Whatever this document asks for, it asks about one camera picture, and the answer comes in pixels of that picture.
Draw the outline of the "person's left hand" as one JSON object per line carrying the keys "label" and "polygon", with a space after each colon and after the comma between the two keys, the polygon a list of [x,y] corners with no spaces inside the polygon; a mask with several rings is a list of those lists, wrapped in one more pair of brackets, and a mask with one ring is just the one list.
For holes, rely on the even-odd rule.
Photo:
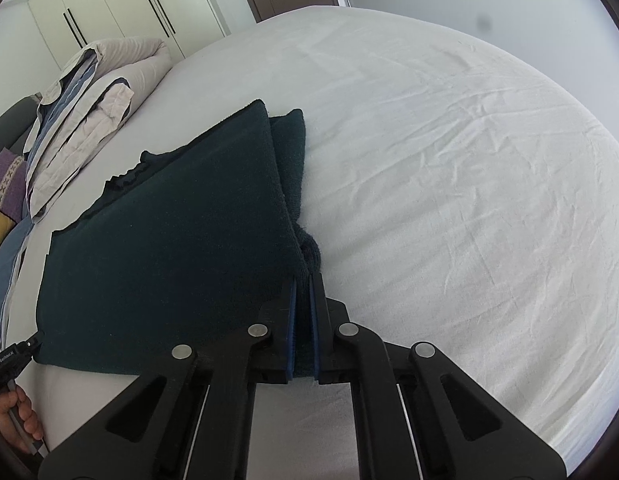
{"label": "person's left hand", "polygon": [[31,399],[17,386],[0,394],[0,433],[13,448],[29,454],[28,444],[19,434],[19,428],[32,440],[44,439],[43,425],[33,410]]}

